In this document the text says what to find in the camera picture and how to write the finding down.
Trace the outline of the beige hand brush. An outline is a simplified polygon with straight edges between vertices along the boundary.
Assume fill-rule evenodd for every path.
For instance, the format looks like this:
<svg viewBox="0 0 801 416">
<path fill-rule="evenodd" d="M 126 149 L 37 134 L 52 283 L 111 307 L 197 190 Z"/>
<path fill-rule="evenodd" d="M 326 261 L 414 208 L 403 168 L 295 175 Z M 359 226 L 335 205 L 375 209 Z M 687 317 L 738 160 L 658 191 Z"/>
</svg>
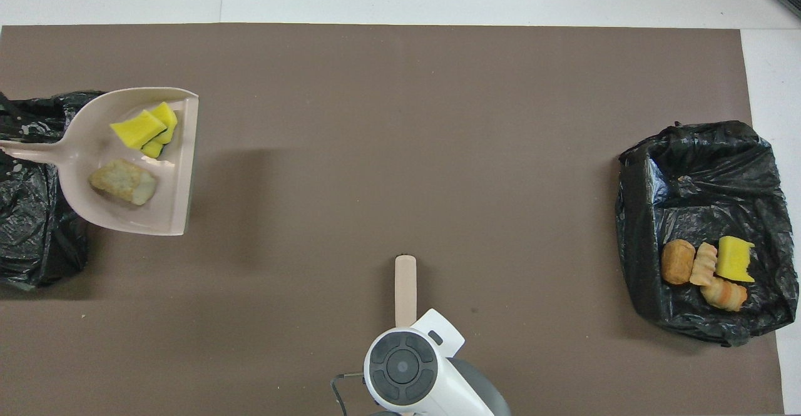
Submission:
<svg viewBox="0 0 801 416">
<path fill-rule="evenodd" d="M 396 327 L 417 321 L 417 259 L 401 254 L 394 262 L 394 318 Z"/>
</svg>

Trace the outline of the round brown bun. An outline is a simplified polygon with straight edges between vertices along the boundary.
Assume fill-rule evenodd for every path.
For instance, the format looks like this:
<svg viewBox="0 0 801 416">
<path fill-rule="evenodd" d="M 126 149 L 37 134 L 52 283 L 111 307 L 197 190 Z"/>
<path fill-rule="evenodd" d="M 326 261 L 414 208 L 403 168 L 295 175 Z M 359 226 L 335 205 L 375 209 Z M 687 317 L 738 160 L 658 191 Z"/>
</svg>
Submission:
<svg viewBox="0 0 801 416">
<path fill-rule="evenodd" d="M 696 250 L 683 239 L 670 240 L 661 253 L 661 276 L 671 285 L 684 285 L 690 281 Z"/>
</svg>

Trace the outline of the beige plastic dustpan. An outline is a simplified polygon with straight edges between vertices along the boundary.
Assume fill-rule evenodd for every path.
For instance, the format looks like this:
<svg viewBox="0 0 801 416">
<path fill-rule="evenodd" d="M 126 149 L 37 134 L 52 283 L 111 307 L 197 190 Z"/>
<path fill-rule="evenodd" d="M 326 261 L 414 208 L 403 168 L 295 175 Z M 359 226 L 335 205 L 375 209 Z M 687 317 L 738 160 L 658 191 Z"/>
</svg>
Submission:
<svg viewBox="0 0 801 416">
<path fill-rule="evenodd" d="M 111 124 L 160 103 L 168 103 L 178 125 L 171 143 L 153 159 L 127 148 Z M 91 224 L 123 233 L 180 236 L 186 231 L 191 206 L 197 121 L 198 96 L 191 91 L 169 86 L 122 89 L 83 106 L 58 142 L 0 140 L 0 150 L 20 160 L 55 165 L 66 201 Z M 89 176 L 117 159 L 134 163 L 155 177 L 155 194 L 144 205 L 129 204 L 91 187 Z"/>
</svg>

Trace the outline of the pale ridged bread piece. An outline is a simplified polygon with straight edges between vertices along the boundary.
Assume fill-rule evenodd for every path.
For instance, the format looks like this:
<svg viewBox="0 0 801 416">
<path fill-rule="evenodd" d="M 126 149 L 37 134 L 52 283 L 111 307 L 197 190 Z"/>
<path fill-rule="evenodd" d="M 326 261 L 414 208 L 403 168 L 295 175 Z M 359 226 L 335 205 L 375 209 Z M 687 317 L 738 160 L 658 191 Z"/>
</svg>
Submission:
<svg viewBox="0 0 801 416">
<path fill-rule="evenodd" d="M 707 242 L 701 242 L 696 251 L 695 259 L 693 259 L 690 283 L 698 286 L 712 286 L 717 278 L 715 276 L 717 260 L 717 248 Z"/>
</svg>

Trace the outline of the yellow sponge with green pad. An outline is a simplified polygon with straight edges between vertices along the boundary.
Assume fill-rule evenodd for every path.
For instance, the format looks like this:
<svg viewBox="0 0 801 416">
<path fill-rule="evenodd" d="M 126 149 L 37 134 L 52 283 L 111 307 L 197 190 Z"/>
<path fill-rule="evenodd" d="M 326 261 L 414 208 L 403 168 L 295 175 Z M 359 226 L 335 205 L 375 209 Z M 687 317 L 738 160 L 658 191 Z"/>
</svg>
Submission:
<svg viewBox="0 0 801 416">
<path fill-rule="evenodd" d="M 755 283 L 748 273 L 755 244 L 735 236 L 722 236 L 718 240 L 718 258 L 715 273 L 733 282 Z"/>
</svg>

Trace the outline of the striped orange bread roll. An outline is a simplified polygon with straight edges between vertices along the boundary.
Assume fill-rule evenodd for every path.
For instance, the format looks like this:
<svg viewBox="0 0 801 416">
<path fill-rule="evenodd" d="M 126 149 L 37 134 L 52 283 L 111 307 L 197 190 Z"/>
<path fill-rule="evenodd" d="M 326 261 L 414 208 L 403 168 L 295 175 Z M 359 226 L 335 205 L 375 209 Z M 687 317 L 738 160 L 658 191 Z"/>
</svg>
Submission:
<svg viewBox="0 0 801 416">
<path fill-rule="evenodd" d="M 719 310 L 739 312 L 747 300 L 744 286 L 713 276 L 710 284 L 700 287 L 705 301 Z"/>
</svg>

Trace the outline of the black bag-lined bin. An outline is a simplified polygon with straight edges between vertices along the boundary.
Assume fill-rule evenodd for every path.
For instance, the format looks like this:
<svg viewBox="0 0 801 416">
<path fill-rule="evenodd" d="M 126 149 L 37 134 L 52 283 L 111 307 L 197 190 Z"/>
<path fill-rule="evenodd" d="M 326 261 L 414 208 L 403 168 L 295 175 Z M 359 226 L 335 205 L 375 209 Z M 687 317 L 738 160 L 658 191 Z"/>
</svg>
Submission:
<svg viewBox="0 0 801 416">
<path fill-rule="evenodd" d="M 620 154 L 618 253 L 635 311 L 666 331 L 740 347 L 795 321 L 793 230 L 772 146 L 740 121 L 669 127 Z M 752 244 L 737 311 L 716 308 L 693 284 L 661 273 L 664 246 L 725 236 Z"/>
</svg>

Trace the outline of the black bag over pink bin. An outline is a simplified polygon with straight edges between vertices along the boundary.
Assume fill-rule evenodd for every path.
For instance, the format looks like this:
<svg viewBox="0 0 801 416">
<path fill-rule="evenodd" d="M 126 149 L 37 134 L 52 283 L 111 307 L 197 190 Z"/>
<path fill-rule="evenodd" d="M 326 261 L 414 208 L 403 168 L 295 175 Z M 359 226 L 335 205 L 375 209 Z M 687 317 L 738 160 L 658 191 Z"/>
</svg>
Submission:
<svg viewBox="0 0 801 416">
<path fill-rule="evenodd" d="M 0 92 L 0 141 L 54 143 L 100 95 L 74 91 L 12 100 Z M 26 292 L 75 276 L 88 265 L 88 222 L 66 201 L 57 168 L 0 150 L 0 285 Z"/>
</svg>

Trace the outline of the brown table mat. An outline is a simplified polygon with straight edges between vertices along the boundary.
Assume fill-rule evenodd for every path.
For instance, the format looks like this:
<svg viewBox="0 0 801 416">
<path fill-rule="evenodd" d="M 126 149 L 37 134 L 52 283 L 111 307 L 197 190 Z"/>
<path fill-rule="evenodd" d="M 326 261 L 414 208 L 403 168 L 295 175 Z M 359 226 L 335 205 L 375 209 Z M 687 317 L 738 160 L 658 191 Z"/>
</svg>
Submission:
<svg viewBox="0 0 801 416">
<path fill-rule="evenodd" d="M 338 416 L 403 253 L 517 416 L 784 411 L 775 335 L 655 327 L 617 251 L 620 153 L 752 119 L 737 29 L 2 30 L 12 99 L 132 86 L 200 97 L 188 230 L 0 286 L 0 416 Z"/>
</svg>

